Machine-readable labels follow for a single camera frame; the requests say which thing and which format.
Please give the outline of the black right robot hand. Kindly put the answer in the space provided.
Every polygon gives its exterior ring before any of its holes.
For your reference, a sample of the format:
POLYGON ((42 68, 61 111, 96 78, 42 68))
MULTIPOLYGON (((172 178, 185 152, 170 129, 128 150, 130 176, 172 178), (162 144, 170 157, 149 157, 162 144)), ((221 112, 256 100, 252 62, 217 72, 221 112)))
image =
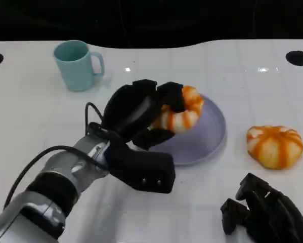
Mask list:
POLYGON ((243 226, 254 242, 303 242, 303 216, 293 201, 268 182, 248 173, 236 199, 220 208, 226 235, 243 226))

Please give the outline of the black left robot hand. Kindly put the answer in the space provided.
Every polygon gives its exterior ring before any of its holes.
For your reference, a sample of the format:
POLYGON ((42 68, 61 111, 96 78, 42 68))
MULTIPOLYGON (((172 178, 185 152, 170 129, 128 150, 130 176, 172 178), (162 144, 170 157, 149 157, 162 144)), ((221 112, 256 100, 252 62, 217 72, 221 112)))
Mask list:
POLYGON ((158 86, 150 79, 124 85, 108 101, 101 126, 125 142, 132 141, 135 146, 148 150, 175 135, 169 128, 150 127, 160 118, 164 105, 177 113, 185 110, 182 89, 182 84, 167 82, 158 86))

